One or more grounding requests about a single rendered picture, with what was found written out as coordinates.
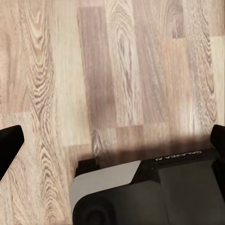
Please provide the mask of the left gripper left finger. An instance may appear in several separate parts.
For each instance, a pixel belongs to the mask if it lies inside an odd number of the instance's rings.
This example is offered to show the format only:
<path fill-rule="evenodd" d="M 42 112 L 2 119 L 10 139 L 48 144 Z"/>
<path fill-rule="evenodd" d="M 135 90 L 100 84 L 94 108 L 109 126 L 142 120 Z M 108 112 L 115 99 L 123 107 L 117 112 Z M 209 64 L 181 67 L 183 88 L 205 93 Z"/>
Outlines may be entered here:
<path fill-rule="evenodd" d="M 24 143 L 20 125 L 0 130 L 0 181 Z"/>

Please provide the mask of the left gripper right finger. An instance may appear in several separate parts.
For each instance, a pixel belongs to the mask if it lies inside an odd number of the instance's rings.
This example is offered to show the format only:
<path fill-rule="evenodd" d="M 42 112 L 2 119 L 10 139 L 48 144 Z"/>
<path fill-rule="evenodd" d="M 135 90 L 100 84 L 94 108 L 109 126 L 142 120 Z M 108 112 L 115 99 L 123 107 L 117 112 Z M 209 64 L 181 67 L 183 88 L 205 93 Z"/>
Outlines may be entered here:
<path fill-rule="evenodd" d="M 225 127 L 221 125 L 214 125 L 210 142 L 213 144 L 214 148 L 220 155 L 220 157 L 225 162 Z"/>

